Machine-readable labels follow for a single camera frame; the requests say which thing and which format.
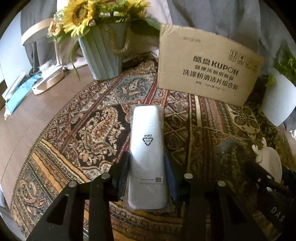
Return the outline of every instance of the qr code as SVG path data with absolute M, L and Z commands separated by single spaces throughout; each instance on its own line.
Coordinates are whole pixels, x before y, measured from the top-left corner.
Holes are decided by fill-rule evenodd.
M 156 182 L 156 183 L 161 183 L 161 177 L 156 177 L 156 178 L 155 178 L 155 182 Z

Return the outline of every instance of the barcode label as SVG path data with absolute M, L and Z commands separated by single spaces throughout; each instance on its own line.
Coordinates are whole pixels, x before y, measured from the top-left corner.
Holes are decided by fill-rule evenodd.
M 140 178 L 140 183 L 163 183 L 163 177 Z
M 161 183 L 161 177 L 156 177 L 156 178 L 155 178 L 155 182 L 156 182 L 156 183 Z

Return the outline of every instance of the sunflower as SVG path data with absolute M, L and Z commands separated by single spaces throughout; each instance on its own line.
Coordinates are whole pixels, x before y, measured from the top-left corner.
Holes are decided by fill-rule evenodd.
M 88 0 L 72 0 L 63 10 L 62 24 L 65 33 L 71 32 L 71 37 L 83 34 L 95 15 L 95 4 Z
M 99 3 L 104 4 L 106 6 L 118 5 L 120 3 L 120 0 L 100 0 Z
M 126 12 L 130 15 L 138 15 L 140 18 L 144 18 L 146 15 L 146 8 L 150 7 L 150 2 L 145 0 L 127 0 L 125 2 L 127 7 Z

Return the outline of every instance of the blue cloth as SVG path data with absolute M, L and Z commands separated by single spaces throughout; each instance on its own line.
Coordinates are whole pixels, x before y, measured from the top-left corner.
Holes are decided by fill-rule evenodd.
M 22 102 L 25 96 L 30 92 L 32 87 L 34 86 L 34 82 L 42 78 L 40 75 L 34 75 L 30 79 L 28 79 L 25 83 L 23 83 L 16 92 L 11 96 L 11 98 L 6 103 L 6 109 L 12 114 L 17 106 Z

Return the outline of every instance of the white package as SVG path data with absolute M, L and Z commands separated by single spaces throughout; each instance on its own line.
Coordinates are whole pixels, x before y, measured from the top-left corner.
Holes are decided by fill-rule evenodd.
M 132 115 L 128 205 L 156 210 L 167 205 L 163 146 L 163 108 L 137 106 Z

